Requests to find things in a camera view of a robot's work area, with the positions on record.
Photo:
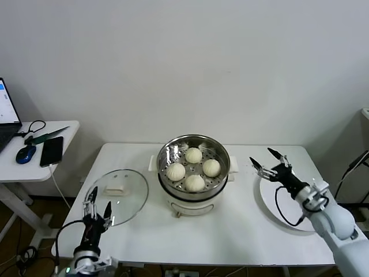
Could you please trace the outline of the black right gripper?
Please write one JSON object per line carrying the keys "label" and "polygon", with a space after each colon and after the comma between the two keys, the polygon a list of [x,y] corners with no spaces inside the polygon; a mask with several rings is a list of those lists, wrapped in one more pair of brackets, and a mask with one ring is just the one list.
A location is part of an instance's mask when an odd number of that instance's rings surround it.
{"label": "black right gripper", "polygon": [[267,169],[259,164],[254,158],[250,157],[253,167],[261,178],[281,183],[287,189],[291,197],[295,199],[298,193],[307,186],[307,183],[302,182],[292,173],[292,167],[286,155],[283,155],[279,153],[279,151],[269,147],[268,151],[277,160],[279,160],[281,164],[272,169]]}

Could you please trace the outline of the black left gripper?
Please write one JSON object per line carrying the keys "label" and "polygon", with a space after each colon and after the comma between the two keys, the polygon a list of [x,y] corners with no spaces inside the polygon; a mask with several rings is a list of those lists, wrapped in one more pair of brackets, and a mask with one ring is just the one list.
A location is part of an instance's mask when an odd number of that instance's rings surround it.
{"label": "black left gripper", "polygon": [[82,235],[82,246],[98,247],[101,235],[112,225],[112,206],[109,201],[101,217],[97,214],[97,186],[91,187],[83,201],[83,218],[85,229]]}

